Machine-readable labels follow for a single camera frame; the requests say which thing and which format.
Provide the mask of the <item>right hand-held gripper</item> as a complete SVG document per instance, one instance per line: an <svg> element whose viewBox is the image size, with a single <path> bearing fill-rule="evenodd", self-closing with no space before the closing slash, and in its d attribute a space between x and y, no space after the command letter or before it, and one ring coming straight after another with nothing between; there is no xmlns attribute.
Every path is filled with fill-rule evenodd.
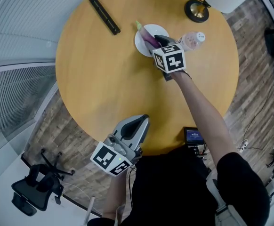
<svg viewBox="0 0 274 226"><path fill-rule="evenodd" d="M165 81L172 80L171 73L186 73L185 52L182 46L170 37L155 35L161 47L152 50L155 65L162 71Z"/></svg>

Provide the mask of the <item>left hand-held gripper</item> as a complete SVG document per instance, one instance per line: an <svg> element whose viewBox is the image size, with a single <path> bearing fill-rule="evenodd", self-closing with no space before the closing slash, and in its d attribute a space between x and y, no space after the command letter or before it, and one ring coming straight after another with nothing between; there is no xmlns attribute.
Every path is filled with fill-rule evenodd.
<svg viewBox="0 0 274 226"><path fill-rule="evenodd" d="M116 177L142 157L141 144L150 127L147 114L134 115L120 121L114 131L99 142L91 161L105 173Z"/></svg>

